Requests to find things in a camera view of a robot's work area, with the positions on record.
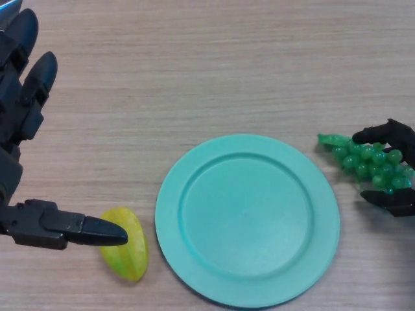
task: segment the table surface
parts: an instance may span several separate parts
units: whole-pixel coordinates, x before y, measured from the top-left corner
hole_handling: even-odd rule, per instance
[[[31,64],[59,72],[13,203],[55,200],[140,218],[150,264],[120,281],[96,248],[17,246],[1,238],[5,310],[220,310],[193,295],[158,248],[154,206],[166,173],[197,144],[229,133],[281,139],[306,153],[338,199],[342,234],[324,277],[278,310],[414,310],[415,221],[365,204],[316,150],[392,117],[410,125],[413,1],[26,0],[40,33]]]

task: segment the teal plastic plate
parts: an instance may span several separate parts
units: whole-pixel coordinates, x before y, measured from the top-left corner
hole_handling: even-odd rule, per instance
[[[174,272],[217,303],[266,307],[309,289],[337,250],[340,216],[316,165],[269,137],[230,135],[185,154],[156,205]]]

